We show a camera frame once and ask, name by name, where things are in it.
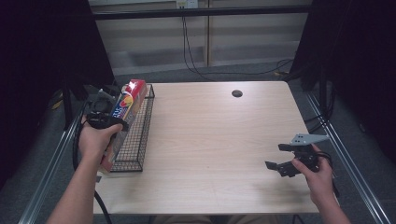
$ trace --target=red box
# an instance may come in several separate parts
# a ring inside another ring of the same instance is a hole
[[[134,118],[136,117],[137,112],[139,112],[147,91],[148,88],[145,80],[131,79],[128,84],[125,84],[122,87],[120,97],[111,115],[115,118],[125,120],[129,124],[129,129],[131,130]],[[99,167],[101,172],[108,173],[111,171],[111,167],[113,166],[127,135],[128,132],[119,132],[117,133],[117,136],[111,140]]]

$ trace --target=wrist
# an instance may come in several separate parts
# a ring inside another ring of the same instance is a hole
[[[339,207],[339,204],[334,196],[320,198],[320,199],[316,200],[314,203],[317,206],[319,211],[331,209],[334,207]]]

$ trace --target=black wire basket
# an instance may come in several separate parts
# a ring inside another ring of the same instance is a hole
[[[145,160],[146,145],[149,139],[149,124],[151,121],[152,107],[154,104],[154,89],[147,84],[148,92],[140,106],[134,123],[129,129],[123,145],[111,167],[116,172],[142,172]]]

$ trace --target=wooden table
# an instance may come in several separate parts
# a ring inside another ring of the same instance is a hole
[[[154,83],[142,173],[98,173],[110,214],[317,213],[303,175],[281,177],[277,145],[307,133],[285,82]],[[232,96],[240,90],[242,97]],[[94,213],[102,213],[95,202]]]

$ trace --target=human arm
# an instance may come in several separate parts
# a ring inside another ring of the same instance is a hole
[[[332,167],[323,157],[318,158],[318,172],[312,172],[302,162],[293,159],[291,163],[306,177],[311,190],[311,200],[317,206],[319,213],[326,224],[347,224],[349,219],[334,197],[332,187]]]
[[[96,130],[84,122],[78,142],[81,161],[47,223],[92,223],[96,173],[111,135],[121,129],[116,124]]]

